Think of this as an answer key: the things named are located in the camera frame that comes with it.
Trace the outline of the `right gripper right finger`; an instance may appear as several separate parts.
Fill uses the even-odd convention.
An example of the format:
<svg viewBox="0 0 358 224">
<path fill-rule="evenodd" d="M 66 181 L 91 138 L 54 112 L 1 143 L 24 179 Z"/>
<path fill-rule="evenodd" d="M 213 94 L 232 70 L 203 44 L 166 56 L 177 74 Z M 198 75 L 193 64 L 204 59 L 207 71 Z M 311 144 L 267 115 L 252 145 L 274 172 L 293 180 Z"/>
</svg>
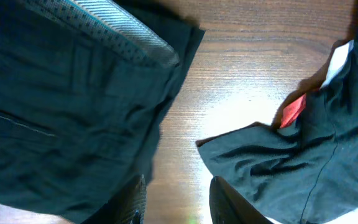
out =
<svg viewBox="0 0 358 224">
<path fill-rule="evenodd" d="M 211 179 L 209 207 L 213 224 L 273 224 L 219 176 Z"/>
</svg>

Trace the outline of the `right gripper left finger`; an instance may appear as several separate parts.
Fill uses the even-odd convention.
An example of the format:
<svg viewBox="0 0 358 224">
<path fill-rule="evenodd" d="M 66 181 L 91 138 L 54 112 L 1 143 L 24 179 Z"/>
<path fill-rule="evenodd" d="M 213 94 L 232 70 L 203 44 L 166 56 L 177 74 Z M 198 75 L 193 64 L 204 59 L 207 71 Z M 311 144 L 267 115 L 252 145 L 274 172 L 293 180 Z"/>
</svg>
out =
<svg viewBox="0 0 358 224">
<path fill-rule="evenodd" d="M 144 175 L 137 175 L 82 224 L 143 224 L 146 201 Z"/>
</svg>

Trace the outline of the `black shorts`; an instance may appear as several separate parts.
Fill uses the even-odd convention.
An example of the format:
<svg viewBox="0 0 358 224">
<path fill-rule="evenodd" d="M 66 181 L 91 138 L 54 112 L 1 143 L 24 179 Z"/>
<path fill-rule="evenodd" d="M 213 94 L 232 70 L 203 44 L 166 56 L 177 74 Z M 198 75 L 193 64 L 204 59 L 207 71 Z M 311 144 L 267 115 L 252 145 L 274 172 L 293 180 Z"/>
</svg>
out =
<svg viewBox="0 0 358 224">
<path fill-rule="evenodd" d="M 151 2 L 0 1 L 0 204 L 83 223 L 147 185 L 203 36 Z"/>
</svg>

